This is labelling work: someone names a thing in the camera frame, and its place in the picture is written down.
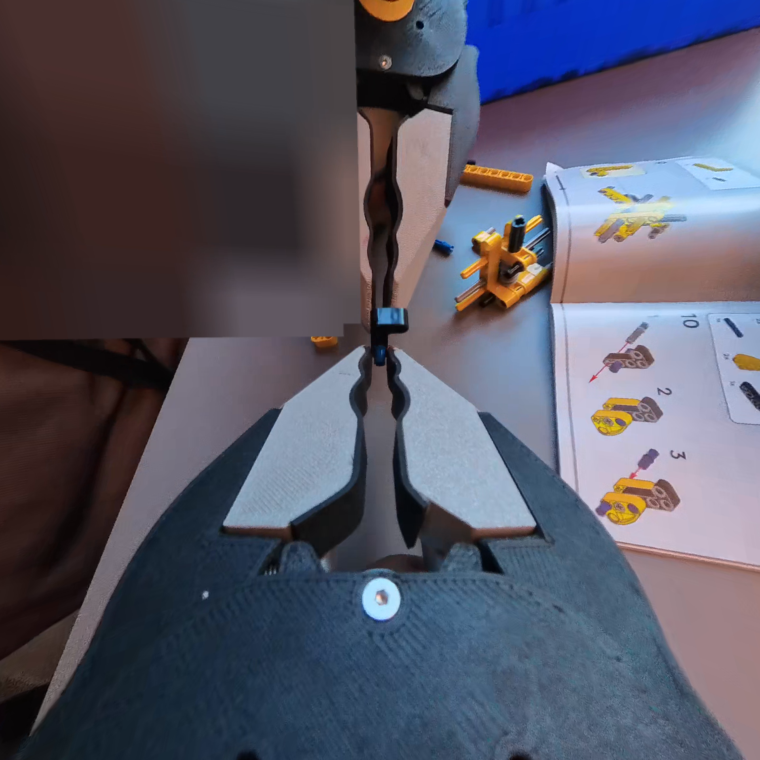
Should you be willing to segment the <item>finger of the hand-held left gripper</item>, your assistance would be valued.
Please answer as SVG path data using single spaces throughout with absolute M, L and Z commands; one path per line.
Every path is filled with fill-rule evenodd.
M 388 305 L 407 308 L 446 212 L 451 115 L 418 112 L 391 140 L 392 197 L 397 216 L 389 237 L 393 262 Z
M 371 311 L 387 303 L 391 291 L 394 222 L 389 204 L 388 151 L 394 116 L 379 107 L 358 109 L 359 316 L 370 331 Z

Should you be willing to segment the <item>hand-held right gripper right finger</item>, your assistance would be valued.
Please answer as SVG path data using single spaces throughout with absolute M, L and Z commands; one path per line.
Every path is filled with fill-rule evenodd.
M 407 547 L 523 537 L 537 528 L 478 409 L 403 350 L 388 351 L 394 490 Z

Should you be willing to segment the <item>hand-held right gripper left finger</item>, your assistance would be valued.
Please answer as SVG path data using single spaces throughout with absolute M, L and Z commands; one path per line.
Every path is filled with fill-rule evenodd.
M 226 533 L 300 541 L 324 557 L 356 530 L 368 387 L 369 350 L 358 347 L 277 410 L 223 521 Z

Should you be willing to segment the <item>black lego connector piece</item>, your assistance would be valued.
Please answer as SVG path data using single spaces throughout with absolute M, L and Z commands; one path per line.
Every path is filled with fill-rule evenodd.
M 370 313 L 370 346 L 372 351 L 388 349 L 392 335 L 405 334 L 410 327 L 409 314 L 404 308 L 376 308 Z

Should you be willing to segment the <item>yellow lego beam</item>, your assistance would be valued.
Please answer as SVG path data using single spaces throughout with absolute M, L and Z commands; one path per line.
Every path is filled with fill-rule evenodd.
M 460 182 L 462 185 L 475 188 L 527 194 L 532 188 L 534 176 L 507 169 L 495 169 L 468 163 L 461 174 Z

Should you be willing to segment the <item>yellow lego assembly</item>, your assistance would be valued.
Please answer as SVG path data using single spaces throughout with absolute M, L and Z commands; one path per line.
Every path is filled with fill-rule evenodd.
M 529 220 L 518 215 L 506 223 L 502 234 L 491 227 L 471 239 L 478 260 L 462 270 L 460 276 L 463 280 L 477 277 L 477 281 L 454 298 L 458 312 L 476 302 L 482 306 L 498 302 L 509 309 L 550 279 L 553 262 L 544 242 L 551 230 L 543 226 L 526 239 L 527 233 L 543 223 L 540 215 Z

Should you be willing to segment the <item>open lego instruction booklet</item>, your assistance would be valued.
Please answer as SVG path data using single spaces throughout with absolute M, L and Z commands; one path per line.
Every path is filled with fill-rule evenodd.
M 759 182 L 546 165 L 559 472 L 622 547 L 759 565 Z

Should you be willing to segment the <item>blue plastic bin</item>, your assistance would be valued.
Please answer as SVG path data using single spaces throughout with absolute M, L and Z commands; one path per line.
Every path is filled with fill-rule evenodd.
M 758 1 L 469 1 L 482 105 L 759 25 Z

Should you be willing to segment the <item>person's brown clothing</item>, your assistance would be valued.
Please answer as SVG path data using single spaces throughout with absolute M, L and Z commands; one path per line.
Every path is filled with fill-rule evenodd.
M 2 658 L 84 600 L 187 342 L 2 340 Z

